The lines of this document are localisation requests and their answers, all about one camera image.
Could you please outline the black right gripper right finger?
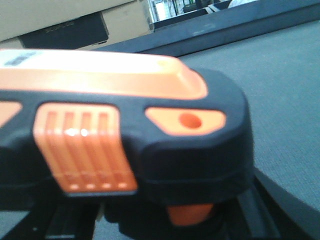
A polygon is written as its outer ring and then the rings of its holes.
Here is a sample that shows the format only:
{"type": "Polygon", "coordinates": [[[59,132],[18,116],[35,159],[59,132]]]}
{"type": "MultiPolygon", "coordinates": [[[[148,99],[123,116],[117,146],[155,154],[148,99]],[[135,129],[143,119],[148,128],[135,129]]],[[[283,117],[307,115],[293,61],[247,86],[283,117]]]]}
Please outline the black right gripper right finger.
{"type": "Polygon", "coordinates": [[[256,172],[250,189],[237,197],[237,240],[318,240],[320,212],[256,172]]]}

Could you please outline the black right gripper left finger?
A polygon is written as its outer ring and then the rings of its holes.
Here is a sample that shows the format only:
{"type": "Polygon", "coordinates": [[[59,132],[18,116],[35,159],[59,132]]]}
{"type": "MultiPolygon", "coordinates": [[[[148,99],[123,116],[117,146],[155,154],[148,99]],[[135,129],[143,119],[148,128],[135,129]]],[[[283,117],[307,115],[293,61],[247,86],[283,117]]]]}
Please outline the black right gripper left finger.
{"type": "Polygon", "coordinates": [[[0,220],[25,212],[3,229],[2,240],[91,240],[104,198],[96,193],[62,193],[55,185],[0,186],[0,220]]]}

